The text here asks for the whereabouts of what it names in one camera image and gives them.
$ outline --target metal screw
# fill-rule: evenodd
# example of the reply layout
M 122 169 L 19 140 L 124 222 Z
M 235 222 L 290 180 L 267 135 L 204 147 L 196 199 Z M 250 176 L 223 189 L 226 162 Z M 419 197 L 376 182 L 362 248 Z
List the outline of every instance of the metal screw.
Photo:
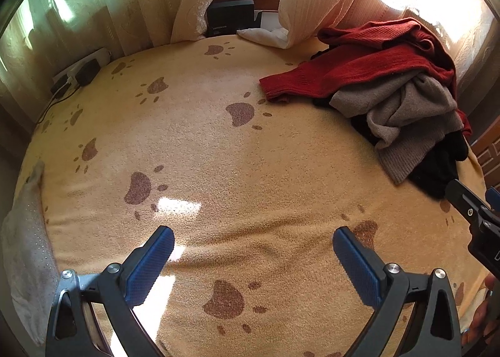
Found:
M 121 265 L 118 264 L 117 262 L 114 262 L 113 264 L 109 264 L 109 266 L 106 268 L 107 272 L 111 274 L 115 274 L 116 272 L 120 271 Z
M 446 272 L 444 272 L 444 270 L 438 268 L 436 271 L 434 271 L 434 274 L 436 274 L 436 276 L 438 278 L 441 278 L 443 279 L 445 276 L 446 276 Z
M 399 265 L 391 262 L 390 264 L 387 264 L 387 270 L 391 274 L 397 274 L 399 271 L 401 271 L 401 268 L 399 267 Z

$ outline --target black cable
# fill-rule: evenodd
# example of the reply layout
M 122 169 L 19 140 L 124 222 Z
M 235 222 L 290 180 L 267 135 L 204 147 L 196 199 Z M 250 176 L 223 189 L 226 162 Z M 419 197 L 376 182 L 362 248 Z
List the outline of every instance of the black cable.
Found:
M 71 86 L 71 82 L 68 80 L 68 77 L 66 77 L 66 82 L 64 83 L 64 85 L 61 85 L 60 87 L 58 87 L 56 91 L 53 91 L 53 90 L 51 89 L 51 92 L 52 92 L 52 97 L 51 97 L 51 100 L 50 100 L 50 101 L 48 101 L 48 103 L 45 105 L 45 107 L 43 108 L 42 112 L 41 112 L 41 113 L 40 113 L 40 115 L 38 116 L 38 119 L 37 119 L 37 121 L 36 121 L 36 123 L 35 123 L 35 126 L 39 125 L 39 124 L 43 121 L 43 119 L 42 119 L 42 120 L 40 120 L 40 118 L 41 118 L 42 116 L 45 118 L 45 115 L 47 114 L 47 111 L 48 111 L 48 109 L 49 109 L 49 107 L 50 107 L 51 103 L 54 101 L 54 99 L 56 99 L 56 98 L 57 98 L 58 93 L 59 93 L 60 91 L 62 91 L 64 88 L 66 88 L 66 90 L 64 91 L 64 93 L 66 93 L 66 92 L 67 92 L 67 90 L 68 90 L 68 88 L 69 88 L 70 86 Z
M 57 101 L 57 102 L 52 103 L 52 104 L 51 104 L 51 105 L 47 108 L 47 110 L 45 111 L 45 113 L 43 114 L 42 119 L 40 119 L 40 120 L 37 122 L 37 125 L 39 125 L 39 124 L 43 121 L 43 119 L 45 119 L 45 116 L 47 116 L 47 113 L 48 113 L 48 111 L 51 109 L 51 107 L 55 106 L 55 105 L 56 105 L 56 104 L 58 104 L 58 103 L 64 102 L 66 99 L 69 99 L 70 97 L 72 97 L 72 96 L 74 95 L 74 93 L 75 93 L 76 91 L 78 91 L 78 89 L 80 89 L 80 87 L 76 87 L 76 88 L 75 88 L 75 90 L 74 90 L 73 92 L 71 92 L 68 96 L 66 96 L 65 98 L 61 99 L 60 101 Z

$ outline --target paw print pattern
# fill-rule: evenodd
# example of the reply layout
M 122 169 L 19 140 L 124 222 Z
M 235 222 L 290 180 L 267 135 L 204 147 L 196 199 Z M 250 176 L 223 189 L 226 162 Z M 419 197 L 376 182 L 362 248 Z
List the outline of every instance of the paw print pattern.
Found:
M 130 61 L 128 61 L 128 64 L 125 63 L 125 61 L 121 61 L 118 63 L 118 65 L 113 69 L 113 71 L 111 71 L 111 79 L 114 79 L 114 76 L 119 73 L 120 75 L 123 75 L 123 70 L 125 68 L 131 68 L 132 67 L 132 64 L 131 62 L 134 62 L 135 61 L 135 58 L 132 58 Z
M 463 286 L 465 285 L 464 282 L 461 282 L 460 285 L 458 286 L 457 292 L 455 292 L 455 304 L 457 306 L 460 306 L 463 302 Z
M 159 165 L 154 168 L 153 172 L 158 173 L 163 170 L 163 165 Z M 133 172 L 130 177 L 130 186 L 128 192 L 123 199 L 127 205 L 140 205 L 143 203 L 151 194 L 153 185 L 149 177 L 143 172 Z M 163 192 L 168 189 L 168 185 L 162 183 L 157 187 L 158 191 Z M 156 203 L 151 203 L 151 210 L 158 212 L 158 205 Z M 141 214 L 138 211 L 134 212 L 134 217 L 137 220 L 141 220 Z
M 441 202 L 439 202 L 439 207 L 441 208 L 441 210 L 445 214 L 448 214 L 449 211 L 452 209 L 452 204 L 449 203 L 446 199 L 443 199 Z M 455 223 L 455 219 L 453 218 L 453 215 L 449 215 L 449 219 L 451 220 L 452 223 Z M 445 217 L 444 221 L 446 222 L 446 226 L 449 226 L 448 217 Z
M 250 95 L 251 95 L 251 93 L 247 92 L 243 95 L 243 97 L 247 98 Z M 266 103 L 266 100 L 260 99 L 257 102 L 257 105 L 261 105 L 264 103 Z M 239 127 L 239 126 L 246 125 L 255 116 L 255 108 L 250 103 L 246 103 L 246 102 L 231 103 L 230 105 L 226 106 L 226 111 L 232 117 L 233 127 Z M 262 115 L 264 117 L 272 117 L 273 116 L 271 113 L 268 113 L 268 112 L 264 112 L 264 113 L 262 113 Z M 252 125 L 252 128 L 254 130 L 262 130 L 262 127 L 259 125 Z
M 46 219 L 47 211 L 48 211 L 48 206 L 45 206 L 45 209 L 43 210 L 43 218 L 45 219 L 46 225 L 48 225 L 48 223 L 51 221 L 50 219 Z
M 80 158 L 82 159 L 82 161 L 85 162 L 92 160 L 98 154 L 98 150 L 96 148 L 96 140 L 97 137 L 94 137 L 85 145 L 85 147 L 83 147 L 83 144 L 80 144 L 78 148 L 83 147 L 82 155 L 81 157 L 75 157 L 73 161 L 77 162 Z M 79 170 L 80 170 L 80 164 L 77 166 L 77 169 L 74 172 L 78 172 Z M 87 173 L 87 171 L 88 171 L 88 165 L 85 166 L 83 173 Z
M 141 85 L 142 87 L 145 87 L 146 86 L 146 83 L 143 83 Z M 163 81 L 163 77 L 160 77 L 158 79 L 156 79 L 155 81 L 153 81 L 147 88 L 146 88 L 146 92 L 150 95 L 154 95 L 154 94 L 157 94 L 157 93 L 160 93 L 160 92 L 163 92 L 165 89 L 168 88 L 168 85 Z M 142 92 L 139 92 L 136 97 L 142 97 L 143 96 L 143 93 Z M 158 102 L 158 99 L 159 99 L 159 96 L 156 96 L 154 97 L 153 99 L 153 102 L 156 103 Z M 144 98 L 141 98 L 141 101 L 139 102 L 139 104 L 143 104 L 145 101 L 147 100 L 146 97 Z
M 221 52 L 224 51 L 224 47 L 223 46 L 208 46 L 208 49 L 207 51 L 205 52 L 204 55 L 206 56 L 214 56 L 213 59 L 218 59 L 217 55 L 219 55 Z M 231 53 L 230 52 L 225 52 L 224 55 L 226 56 L 230 56 Z
M 82 113 L 83 109 L 80 109 L 80 105 L 77 104 L 77 110 L 74 113 L 73 112 L 70 113 L 71 118 L 69 120 L 65 120 L 64 124 L 66 125 L 69 123 L 70 126 L 74 126 L 75 124 L 77 124 L 77 120 Z
M 362 215 L 366 212 L 363 205 L 357 205 L 357 209 L 359 213 Z M 345 213 L 341 214 L 341 219 L 344 221 L 351 221 L 351 218 Z M 359 242 L 368 247 L 369 249 L 374 250 L 374 239 L 375 234 L 378 230 L 378 224 L 373 220 L 364 220 L 358 223 L 354 228 L 351 228 L 352 233 L 356 236 Z
M 40 134 L 46 133 L 47 128 L 52 124 L 52 120 L 54 118 L 54 113 L 51 114 L 50 118 L 48 118 L 42 125 L 42 131 Z
M 262 287 L 262 283 L 252 281 L 248 283 L 247 287 L 249 290 L 255 291 Z M 213 283 L 212 297 L 203 305 L 203 311 L 207 315 L 222 320 L 237 318 L 243 313 L 244 308 L 245 301 L 242 293 L 225 280 L 216 280 Z M 252 307 L 252 311 L 256 314 L 265 314 L 268 308 L 255 305 Z M 242 324 L 242 330 L 247 334 L 252 333 L 252 328 L 247 324 Z M 222 325 L 217 326 L 217 331 L 220 335 L 226 334 L 226 328 Z

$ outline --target black device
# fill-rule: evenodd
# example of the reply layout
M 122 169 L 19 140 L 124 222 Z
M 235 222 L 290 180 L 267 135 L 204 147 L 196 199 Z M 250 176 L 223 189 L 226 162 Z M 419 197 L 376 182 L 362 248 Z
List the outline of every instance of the black device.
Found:
M 254 19 L 253 0 L 215 2 L 207 9 L 207 37 L 236 34 L 237 30 L 260 28 L 262 12 Z
M 80 87 L 85 87 L 93 81 L 100 70 L 101 66 L 99 65 L 99 62 L 97 59 L 93 58 L 82 65 L 74 78 L 77 80 Z
M 55 99 L 60 99 L 64 96 L 70 84 L 68 83 L 68 75 L 64 74 L 57 82 L 51 87 L 51 93 Z
M 446 190 L 448 201 L 471 223 L 468 249 L 499 278 L 500 219 L 474 193 L 455 180 Z M 93 314 L 92 302 L 104 304 L 114 331 L 128 357 L 161 357 L 132 311 L 140 305 L 170 256 L 174 235 L 160 226 L 143 247 L 123 264 L 110 264 L 100 274 L 77 275 L 63 271 L 54 297 L 47 331 L 47 357 L 105 357 L 112 355 Z M 349 230 L 340 227 L 332 238 L 333 250 L 365 305 L 373 315 L 344 357 L 379 357 L 403 306 L 414 302 L 407 328 L 394 357 L 498 357 L 500 334 L 491 343 L 481 337 L 461 347 L 458 313 L 447 274 L 405 272 L 385 264 L 375 251 L 364 247 Z M 500 315 L 500 290 L 493 291 L 488 315 Z

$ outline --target yellow blanket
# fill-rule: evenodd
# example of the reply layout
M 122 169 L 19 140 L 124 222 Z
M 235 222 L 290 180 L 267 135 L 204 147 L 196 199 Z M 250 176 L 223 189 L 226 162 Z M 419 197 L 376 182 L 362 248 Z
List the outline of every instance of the yellow blanket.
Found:
M 17 188 L 41 158 L 60 270 L 102 271 L 158 225 L 174 230 L 171 260 L 136 308 L 166 355 L 343 355 L 372 313 L 332 250 L 344 225 L 385 262 L 444 268 L 460 314 L 473 301 L 484 269 L 449 203 L 394 186 L 339 113 L 264 99 L 259 78 L 319 49 L 227 36 L 140 52 L 103 68 L 36 130 Z M 458 169 L 484 197 L 472 152 Z

